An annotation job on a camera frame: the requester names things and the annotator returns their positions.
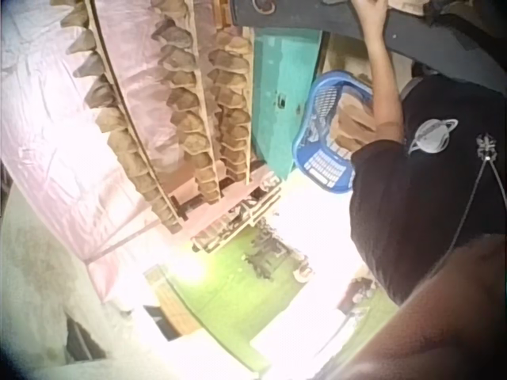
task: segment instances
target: hand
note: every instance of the hand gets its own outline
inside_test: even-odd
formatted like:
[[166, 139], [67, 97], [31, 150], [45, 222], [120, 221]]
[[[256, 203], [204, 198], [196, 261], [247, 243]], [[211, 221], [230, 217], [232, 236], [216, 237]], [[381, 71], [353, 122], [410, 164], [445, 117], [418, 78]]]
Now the hand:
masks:
[[387, 0], [352, 0], [366, 42], [383, 38], [386, 23]]

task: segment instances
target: pink tarp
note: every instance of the pink tarp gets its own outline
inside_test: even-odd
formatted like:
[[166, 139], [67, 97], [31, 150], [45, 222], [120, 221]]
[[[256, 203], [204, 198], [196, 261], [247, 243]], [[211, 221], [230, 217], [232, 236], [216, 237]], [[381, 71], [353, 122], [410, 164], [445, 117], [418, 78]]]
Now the pink tarp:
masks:
[[[65, 53], [82, 29], [61, 28], [71, 8], [49, 2], [16, 0], [2, 7], [2, 161], [50, 231], [87, 264], [97, 293], [108, 300], [232, 208], [267, 170], [258, 170], [248, 188], [231, 186], [227, 200], [194, 211], [184, 231], [171, 235], [109, 149], [107, 134], [94, 123], [97, 110], [84, 103], [93, 77], [72, 76], [89, 54]], [[160, 48], [150, 38], [158, 18], [149, 0], [96, 3], [136, 126], [143, 139], [164, 143], [173, 131], [166, 124], [164, 89], [150, 74]], [[177, 143], [168, 149], [165, 165], [177, 165]]]

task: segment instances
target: green floor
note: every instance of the green floor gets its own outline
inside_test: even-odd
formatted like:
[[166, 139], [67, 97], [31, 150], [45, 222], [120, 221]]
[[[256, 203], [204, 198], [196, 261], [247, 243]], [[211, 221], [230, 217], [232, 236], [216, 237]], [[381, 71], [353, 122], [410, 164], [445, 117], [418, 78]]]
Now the green floor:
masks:
[[269, 362], [250, 341], [289, 305], [303, 285], [292, 275], [297, 263], [290, 258], [273, 263], [280, 267], [272, 282], [255, 276], [242, 256], [255, 252], [250, 242], [256, 234], [257, 229], [247, 228], [217, 253], [195, 254], [206, 271], [200, 282], [169, 276], [175, 291], [204, 327], [251, 370], [262, 372]]
[[382, 289], [378, 289], [359, 307], [369, 307], [369, 311], [360, 320], [349, 341], [333, 359], [334, 365], [347, 363], [398, 311], [398, 307]]

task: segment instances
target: saturn logo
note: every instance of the saturn logo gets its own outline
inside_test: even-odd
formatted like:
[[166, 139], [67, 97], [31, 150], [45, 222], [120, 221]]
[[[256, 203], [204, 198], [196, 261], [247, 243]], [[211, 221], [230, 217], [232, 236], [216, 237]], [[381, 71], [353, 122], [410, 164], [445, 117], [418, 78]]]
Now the saturn logo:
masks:
[[457, 126], [456, 119], [425, 121], [415, 132], [409, 154], [416, 150], [431, 154], [440, 153], [449, 144], [450, 134]]

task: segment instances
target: laundry basket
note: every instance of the laundry basket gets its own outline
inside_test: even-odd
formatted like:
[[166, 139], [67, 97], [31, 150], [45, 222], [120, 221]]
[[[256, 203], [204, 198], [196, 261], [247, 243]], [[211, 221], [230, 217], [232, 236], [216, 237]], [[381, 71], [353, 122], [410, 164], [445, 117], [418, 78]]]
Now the laundry basket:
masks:
[[352, 87], [365, 103], [372, 101], [372, 90], [345, 71], [321, 75], [312, 85], [301, 128], [292, 145], [295, 165], [318, 186], [342, 194], [352, 187], [351, 153], [329, 137], [341, 92]]

